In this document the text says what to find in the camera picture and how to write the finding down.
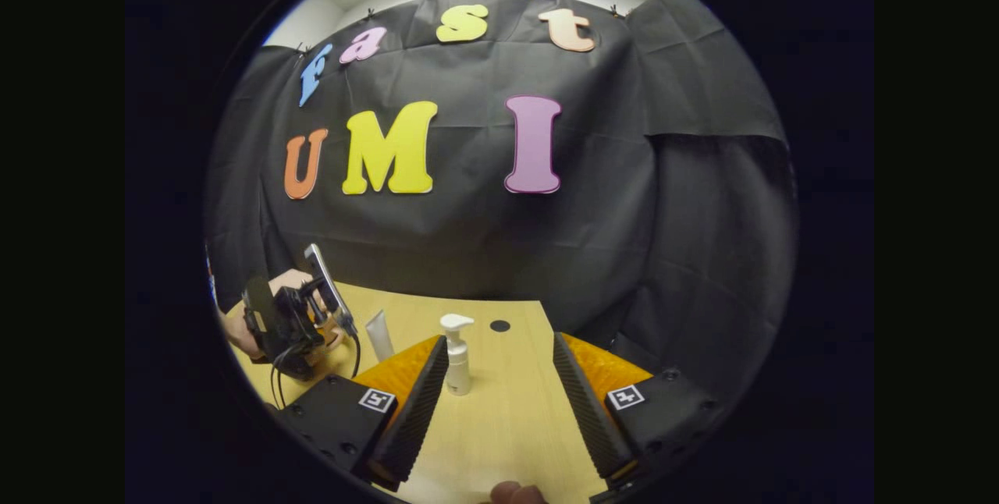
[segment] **purple letter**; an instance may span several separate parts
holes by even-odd
[[[503,181],[507,190],[521,194],[551,194],[559,189],[552,172],[552,120],[561,106],[543,96],[510,96],[507,109],[514,113],[514,172]]]

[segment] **black cloth backdrop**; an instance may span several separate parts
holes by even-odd
[[[443,11],[484,4],[477,41],[440,43]],[[539,13],[589,19],[596,48],[558,48]],[[336,60],[363,30],[379,51]],[[325,43],[320,85],[300,73]],[[552,194],[512,194],[511,95],[560,103]],[[388,131],[429,100],[434,189],[345,195],[347,120]],[[328,128],[311,195],[284,190],[286,144]],[[302,157],[307,156],[303,149]],[[797,214],[784,131],[738,42],[697,0],[647,0],[627,17],[574,0],[417,0],[378,11],[300,55],[262,48],[234,92],[207,183],[206,240],[220,306],[247,278],[305,269],[390,291],[539,299],[556,330],[657,372],[678,366],[734,403],[784,313]]]

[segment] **pink letter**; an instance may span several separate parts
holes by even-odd
[[[551,194],[559,189],[552,172],[552,120],[561,106],[543,96],[520,95],[507,99],[514,113],[514,172],[503,181],[507,190],[521,194]]]
[[[340,63],[350,63],[355,59],[368,59],[378,51],[378,44],[382,41],[382,36],[388,32],[385,28],[371,28],[354,36],[354,44],[343,50],[340,56]]]

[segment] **blue letter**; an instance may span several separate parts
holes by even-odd
[[[332,50],[332,43],[328,43],[325,47],[315,56],[315,59],[302,70],[302,100],[299,100],[299,108],[309,100],[311,93],[315,91],[318,87],[318,81],[315,77],[322,73],[322,67],[325,67],[325,54]]]

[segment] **white tube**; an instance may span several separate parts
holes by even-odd
[[[385,361],[396,354],[392,348],[392,340],[389,338],[389,326],[385,323],[385,311],[381,310],[364,326],[368,330],[368,338],[375,347],[375,355],[378,361]]]

